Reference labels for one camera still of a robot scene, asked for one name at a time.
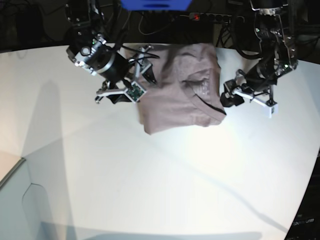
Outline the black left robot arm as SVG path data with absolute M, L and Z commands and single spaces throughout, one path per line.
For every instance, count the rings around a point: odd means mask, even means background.
M 257 54 L 244 53 L 236 34 L 240 15 L 248 11 L 254 15 L 252 27 L 260 47 Z M 268 110 L 277 106 L 274 86 L 280 77 L 298 66 L 292 25 L 289 6 L 284 0 L 247 0 L 236 10 L 230 20 L 234 48 L 243 58 L 258 62 L 247 72 L 237 70 L 235 78 L 223 84 L 220 96 L 223 107 L 239 106 L 245 99 Z

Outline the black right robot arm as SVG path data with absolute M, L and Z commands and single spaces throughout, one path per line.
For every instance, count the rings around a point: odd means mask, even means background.
M 159 56 L 150 52 L 151 45 L 131 49 L 134 55 L 125 58 L 120 54 L 124 47 L 127 29 L 122 28 L 109 46 L 113 27 L 107 29 L 104 14 L 97 0 L 69 0 L 65 4 L 67 20 L 72 25 L 73 41 L 66 50 L 70 61 L 92 76 L 104 78 L 101 88 L 96 92 L 95 102 L 99 104 L 107 98 L 113 104 L 119 102 L 137 103 L 147 90 L 139 83 L 143 78 L 156 85 L 151 59 Z

